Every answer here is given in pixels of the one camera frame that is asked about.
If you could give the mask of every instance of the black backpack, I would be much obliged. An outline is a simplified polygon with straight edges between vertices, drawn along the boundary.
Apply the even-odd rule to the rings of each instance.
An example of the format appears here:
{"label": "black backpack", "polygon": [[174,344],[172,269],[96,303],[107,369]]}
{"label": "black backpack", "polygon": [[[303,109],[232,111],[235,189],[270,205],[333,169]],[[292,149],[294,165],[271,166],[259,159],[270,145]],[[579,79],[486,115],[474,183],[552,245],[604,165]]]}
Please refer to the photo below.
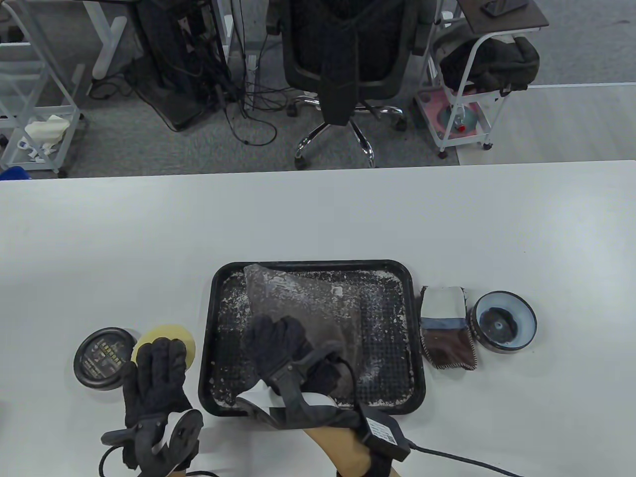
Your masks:
{"label": "black backpack", "polygon": [[[442,46],[443,42],[444,38],[440,38],[436,47]],[[477,39],[472,38],[461,43],[439,62],[444,83],[454,91],[459,89],[475,42]],[[477,50],[468,80],[474,83],[478,92],[499,90],[505,96],[510,91],[528,89],[538,72],[539,54],[527,38],[515,37],[514,43],[489,38]]]}

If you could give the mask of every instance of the white label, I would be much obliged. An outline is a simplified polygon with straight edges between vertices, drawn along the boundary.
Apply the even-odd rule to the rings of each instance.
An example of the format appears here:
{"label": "white label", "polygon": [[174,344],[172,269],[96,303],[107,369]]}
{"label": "white label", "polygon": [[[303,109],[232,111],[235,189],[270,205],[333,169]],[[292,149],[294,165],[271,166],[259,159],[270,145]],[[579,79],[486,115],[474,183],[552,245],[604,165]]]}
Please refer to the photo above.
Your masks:
{"label": "white label", "polygon": [[393,432],[391,432],[391,429],[389,429],[386,425],[380,424],[373,419],[367,419],[366,421],[369,424],[369,430],[374,436],[393,445],[398,445],[395,438],[393,437]]}

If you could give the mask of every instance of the chrome chair base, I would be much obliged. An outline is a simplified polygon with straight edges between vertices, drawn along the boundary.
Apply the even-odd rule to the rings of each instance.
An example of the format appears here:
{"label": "chrome chair base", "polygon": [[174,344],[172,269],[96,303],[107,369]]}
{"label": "chrome chair base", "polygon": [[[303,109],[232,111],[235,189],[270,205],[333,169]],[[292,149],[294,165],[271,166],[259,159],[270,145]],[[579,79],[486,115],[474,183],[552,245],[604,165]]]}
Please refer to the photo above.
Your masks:
{"label": "chrome chair base", "polygon": [[[290,104],[287,106],[287,115],[291,117],[295,117],[298,115],[298,105],[308,104],[310,106],[315,106],[318,110],[320,110],[320,102],[318,98],[313,98],[311,96],[297,96],[295,97]],[[406,117],[404,116],[404,112],[395,106],[373,106],[373,112],[377,114],[377,116],[389,116],[393,119],[393,128],[398,131],[406,130]],[[355,114],[371,114],[371,111],[366,109],[364,106],[357,106],[354,111]],[[307,146],[311,144],[311,142],[318,136],[320,136],[325,130],[327,130],[331,124],[322,123],[317,128],[314,128],[306,137],[304,137],[296,147],[296,154],[294,154],[294,166],[298,170],[303,170],[309,167],[309,161],[304,157],[303,153],[306,152]],[[362,149],[364,155],[367,158],[368,165],[370,168],[375,167],[375,155],[373,153],[373,148],[367,138],[364,136],[358,125],[355,123],[353,116],[349,120],[349,126],[351,126],[351,130],[353,131],[360,148]]]}

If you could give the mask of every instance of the smartphone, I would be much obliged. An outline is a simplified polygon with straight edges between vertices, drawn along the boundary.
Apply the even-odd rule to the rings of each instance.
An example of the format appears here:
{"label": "smartphone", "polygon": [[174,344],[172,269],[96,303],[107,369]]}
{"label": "smartphone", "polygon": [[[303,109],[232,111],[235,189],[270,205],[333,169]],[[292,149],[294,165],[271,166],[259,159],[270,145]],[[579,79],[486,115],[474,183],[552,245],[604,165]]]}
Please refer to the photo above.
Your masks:
{"label": "smartphone", "polygon": [[481,6],[481,10],[490,17],[500,17],[511,11],[527,6],[529,0],[490,0]]}

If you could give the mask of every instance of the round polishing pad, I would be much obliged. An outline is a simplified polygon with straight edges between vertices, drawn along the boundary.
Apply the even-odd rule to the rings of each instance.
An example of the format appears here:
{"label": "round polishing pad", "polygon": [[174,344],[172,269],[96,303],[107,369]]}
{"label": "round polishing pad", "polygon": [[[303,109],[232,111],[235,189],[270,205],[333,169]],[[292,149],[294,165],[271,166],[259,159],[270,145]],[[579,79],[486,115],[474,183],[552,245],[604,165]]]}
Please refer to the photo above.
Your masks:
{"label": "round polishing pad", "polygon": [[178,324],[164,324],[153,328],[143,335],[137,342],[137,346],[132,352],[132,360],[137,362],[137,350],[146,343],[152,343],[157,338],[168,338],[169,340],[181,340],[186,346],[186,369],[192,366],[195,360],[196,346],[195,339],[190,332]]}
{"label": "round polishing pad", "polygon": [[525,348],[537,333],[537,317],[530,305],[507,291],[482,296],[471,311],[469,324],[482,345],[499,353]]}

